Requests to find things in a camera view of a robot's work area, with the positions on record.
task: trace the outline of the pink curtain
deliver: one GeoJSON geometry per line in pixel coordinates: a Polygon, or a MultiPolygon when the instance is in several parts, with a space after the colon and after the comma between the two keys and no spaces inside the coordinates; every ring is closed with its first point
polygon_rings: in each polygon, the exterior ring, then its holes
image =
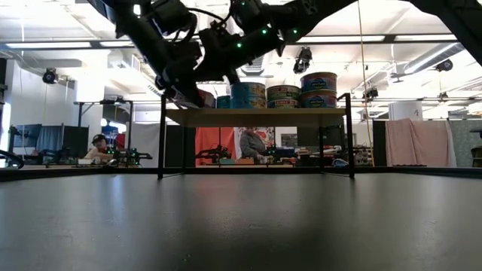
{"type": "Polygon", "coordinates": [[[387,121],[387,165],[453,166],[451,137],[447,121],[387,121]]]}

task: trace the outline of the man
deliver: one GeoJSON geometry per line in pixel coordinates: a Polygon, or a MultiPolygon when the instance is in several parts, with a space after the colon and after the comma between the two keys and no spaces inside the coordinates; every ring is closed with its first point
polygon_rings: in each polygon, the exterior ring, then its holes
{"type": "Polygon", "coordinates": [[[259,135],[255,133],[253,127],[246,127],[239,140],[239,146],[241,147],[242,157],[253,158],[255,163],[261,162],[263,153],[266,151],[266,146],[259,135]]]}
{"type": "Polygon", "coordinates": [[[103,134],[94,136],[92,139],[92,145],[94,145],[95,148],[90,149],[84,159],[98,158],[103,163],[107,163],[112,159],[112,154],[104,154],[104,152],[107,151],[107,139],[103,134]]]}

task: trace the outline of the ceiling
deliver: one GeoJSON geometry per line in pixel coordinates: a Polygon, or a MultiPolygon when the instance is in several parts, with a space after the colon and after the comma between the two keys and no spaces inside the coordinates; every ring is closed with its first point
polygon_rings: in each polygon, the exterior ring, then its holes
{"type": "MultiPolygon", "coordinates": [[[[187,6],[202,8],[224,16],[229,0],[185,0],[187,6]]],[[[287,1],[264,1],[279,4],[287,1]]],[[[360,1],[361,30],[363,35],[382,34],[450,34],[449,29],[437,18],[424,14],[406,1],[362,0],[360,1]]],[[[200,15],[200,28],[209,24],[209,19],[200,15]]],[[[309,35],[359,35],[358,5],[352,5],[323,20],[309,35]]],[[[98,14],[84,0],[0,0],[0,42],[12,41],[73,41],[73,40],[111,40],[114,39],[114,26],[98,14]]],[[[403,82],[394,84],[396,79],[390,74],[398,72],[397,65],[404,65],[417,59],[437,44],[369,44],[358,45],[312,45],[313,63],[310,72],[335,72],[339,76],[338,92],[351,92],[361,98],[364,91],[364,77],[382,79],[372,81],[377,86],[380,97],[436,97],[441,89],[449,91],[449,96],[478,96],[482,94],[479,80],[481,67],[463,51],[450,59],[454,69],[442,75],[425,70],[402,78],[403,82]]],[[[294,58],[299,46],[288,46],[283,56],[269,53],[264,57],[262,78],[242,78],[245,81],[262,81],[267,86],[275,84],[299,84],[300,75],[293,75],[294,58]]],[[[17,52],[3,52],[3,57],[16,57],[17,52]]],[[[128,99],[158,99],[149,90],[154,73],[148,66],[141,65],[139,70],[131,69],[133,56],[141,59],[134,49],[118,50],[57,50],[25,51],[23,58],[31,63],[42,59],[56,59],[66,62],[78,59],[83,64],[76,67],[59,69],[59,73],[72,78],[85,66],[97,65],[97,56],[109,55],[108,73],[105,81],[107,95],[123,95],[128,99]]],[[[223,95],[227,86],[223,84],[204,84],[201,89],[213,94],[223,95]]],[[[373,103],[373,106],[386,106],[388,103],[373,103]]],[[[427,106],[438,106],[428,103],[427,106]]],[[[460,109],[462,104],[453,106],[460,109]]]]}

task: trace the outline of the wooden shelf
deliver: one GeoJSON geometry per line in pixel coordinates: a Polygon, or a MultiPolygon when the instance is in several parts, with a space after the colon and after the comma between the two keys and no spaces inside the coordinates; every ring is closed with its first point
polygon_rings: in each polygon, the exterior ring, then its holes
{"type": "Polygon", "coordinates": [[[168,109],[166,116],[187,127],[314,127],[338,125],[343,108],[168,109]]]}

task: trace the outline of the robotic arm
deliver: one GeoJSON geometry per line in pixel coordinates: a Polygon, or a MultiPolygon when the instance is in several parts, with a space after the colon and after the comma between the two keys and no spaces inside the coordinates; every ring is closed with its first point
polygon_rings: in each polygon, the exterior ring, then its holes
{"type": "MultiPolygon", "coordinates": [[[[230,0],[230,11],[212,25],[194,33],[197,17],[181,0],[89,0],[116,25],[117,38],[129,36],[157,74],[156,85],[172,98],[184,95],[195,105],[203,106],[197,81],[239,82],[236,69],[272,50],[281,56],[286,43],[307,35],[326,17],[352,4],[353,0],[294,0],[284,5],[267,5],[261,0],[230,0]],[[141,15],[133,13],[139,5],[141,15]],[[230,34],[226,21],[233,17],[244,35],[230,34]],[[181,41],[168,41],[164,36],[187,32],[181,41]],[[200,44],[191,38],[199,35],[205,49],[203,60],[200,44]]],[[[482,6],[477,0],[412,0],[422,11],[439,16],[482,64],[482,6]]]]}

